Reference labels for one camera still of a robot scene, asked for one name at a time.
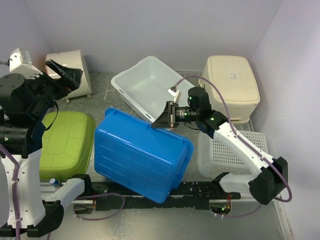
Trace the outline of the white plastic tub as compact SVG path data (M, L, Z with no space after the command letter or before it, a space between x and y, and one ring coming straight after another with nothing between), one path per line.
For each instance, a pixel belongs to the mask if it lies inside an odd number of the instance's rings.
M153 123L174 97L168 92L183 77L154 56L147 56L111 79L123 100L145 121Z

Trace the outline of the blue plastic tub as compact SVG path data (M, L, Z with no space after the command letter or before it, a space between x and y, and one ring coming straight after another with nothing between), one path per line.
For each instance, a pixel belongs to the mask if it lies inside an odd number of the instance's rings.
M158 203L178 188L194 152L186 137L110 107L94 133L94 169Z

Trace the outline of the green plastic tub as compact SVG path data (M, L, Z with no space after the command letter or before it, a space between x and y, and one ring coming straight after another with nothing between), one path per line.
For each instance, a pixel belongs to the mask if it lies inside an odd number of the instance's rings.
M84 174L94 143L95 120L83 112L48 113L42 123L50 127L42 136L39 176L42 181L65 181Z

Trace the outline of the white perforated basket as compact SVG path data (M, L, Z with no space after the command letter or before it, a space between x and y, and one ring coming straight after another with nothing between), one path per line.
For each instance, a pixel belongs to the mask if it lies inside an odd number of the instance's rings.
M257 153L268 155L265 135L253 131L237 131L220 137L226 140L221 143L207 134L200 132L198 136L197 164L200 175L214 179L219 174L228 172L233 175L258 174L267 163L260 160Z

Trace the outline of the large cream perforated basket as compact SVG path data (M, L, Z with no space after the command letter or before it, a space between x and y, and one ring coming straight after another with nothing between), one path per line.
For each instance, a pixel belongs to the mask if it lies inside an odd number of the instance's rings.
M246 58L231 55L210 56L201 76L217 87L234 124L249 122L260 102L260 93Z

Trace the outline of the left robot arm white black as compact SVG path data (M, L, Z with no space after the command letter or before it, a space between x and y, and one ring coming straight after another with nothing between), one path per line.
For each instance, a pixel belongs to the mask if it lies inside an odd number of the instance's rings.
M9 73L0 79L0 160L9 200L9 216L0 228L3 238L50 234L59 228L65 209L74 200L89 199L94 192L89 175L75 174L53 194L42 197L39 170L42 137L48 130L43 118L58 100L80 87L83 74L52 59L45 65L58 78L40 72L32 78Z

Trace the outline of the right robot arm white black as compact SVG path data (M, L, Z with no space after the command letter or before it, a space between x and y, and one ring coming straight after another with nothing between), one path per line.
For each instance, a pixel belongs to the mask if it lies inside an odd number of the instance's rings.
M235 175L223 172L212 186L212 193L223 199L231 192L251 195L257 202L267 205L288 191L287 202L292 199L288 184L288 162L283 157L274 158L249 142L227 117L213 110L208 93L202 87L188 90L187 106L179 106L180 92L176 86L168 89L174 100L167 101L160 116L152 123L155 129L172 129L180 123L194 122L199 130L211 139L228 148L245 163L250 175Z

